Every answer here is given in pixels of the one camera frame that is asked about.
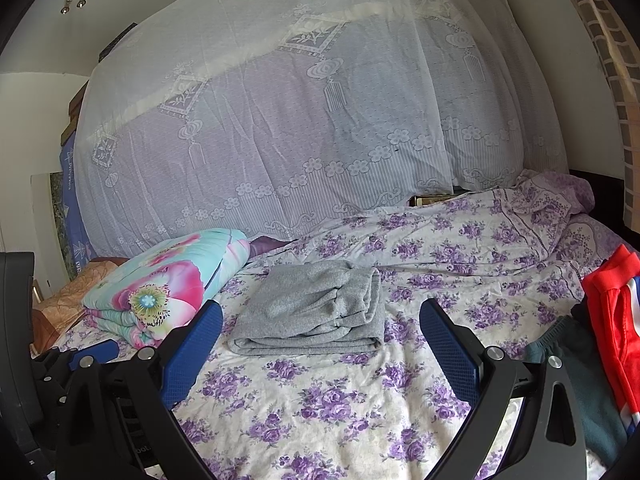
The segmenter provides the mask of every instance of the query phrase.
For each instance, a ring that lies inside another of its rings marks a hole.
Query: pillow
[[[184,326],[246,263],[244,233],[208,229],[164,240],[130,259],[82,299],[89,322],[133,346],[155,344]]]
[[[72,282],[50,298],[33,305],[31,319],[36,354],[51,348],[84,315],[82,297],[116,268],[117,265],[110,261],[89,262]]]

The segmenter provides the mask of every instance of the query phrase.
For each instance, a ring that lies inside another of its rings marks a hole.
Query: dark green cloth
[[[587,447],[610,467],[627,438],[593,333],[569,316],[559,317],[540,339],[526,346],[523,360],[541,363],[550,355],[561,358],[566,367]]]

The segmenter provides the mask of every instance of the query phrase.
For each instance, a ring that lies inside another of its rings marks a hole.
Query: wrinkled sheet
[[[622,243],[584,214],[592,207],[585,181],[529,173],[511,189],[326,222],[259,256],[217,295],[223,335],[175,416],[219,478],[421,480],[469,406],[453,395],[420,333],[420,304],[437,298],[484,345],[520,356],[557,316],[569,314],[582,298],[580,278]],[[238,314],[271,266],[338,258],[382,274],[380,352],[247,358],[229,351]],[[81,323],[59,345],[104,338]],[[122,357],[132,355],[121,348]],[[497,467],[518,407],[511,402],[478,478]],[[591,453],[587,460],[590,478],[599,478],[599,460]]]
[[[567,171],[506,0],[177,0],[96,67],[74,169],[97,251]]]

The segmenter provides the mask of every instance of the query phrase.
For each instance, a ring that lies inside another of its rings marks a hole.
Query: clothing pile
[[[384,333],[380,272],[332,260],[271,267],[229,347],[252,356],[371,352]]]
[[[524,360],[562,359],[587,446],[611,466],[640,424],[640,260],[620,245],[582,280],[585,297],[525,348]]]

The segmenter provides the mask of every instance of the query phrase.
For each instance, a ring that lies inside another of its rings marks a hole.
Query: brown pillow
[[[117,265],[111,261],[89,262],[78,276],[59,292],[33,305],[33,346],[38,354],[53,343],[84,315],[82,298]]]

